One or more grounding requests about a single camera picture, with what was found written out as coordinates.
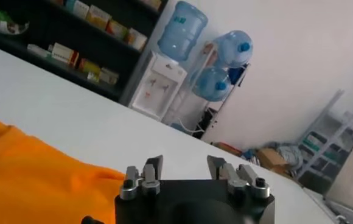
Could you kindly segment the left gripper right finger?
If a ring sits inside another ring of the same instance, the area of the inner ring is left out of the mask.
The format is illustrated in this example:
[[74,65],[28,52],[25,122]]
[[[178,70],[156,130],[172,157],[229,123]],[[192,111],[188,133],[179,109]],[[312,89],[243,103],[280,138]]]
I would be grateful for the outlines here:
[[208,155],[207,163],[213,180],[226,180],[227,189],[231,195],[249,192],[254,198],[268,199],[270,186],[250,165],[240,164],[234,168],[224,158]]

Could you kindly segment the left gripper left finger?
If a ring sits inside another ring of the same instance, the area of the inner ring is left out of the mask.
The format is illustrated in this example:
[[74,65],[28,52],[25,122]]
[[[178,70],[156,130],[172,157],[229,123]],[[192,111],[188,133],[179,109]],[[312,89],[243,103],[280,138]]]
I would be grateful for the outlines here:
[[162,155],[147,159],[141,173],[135,166],[128,166],[120,188],[120,198],[134,200],[138,196],[139,190],[145,196],[158,195],[162,168]]

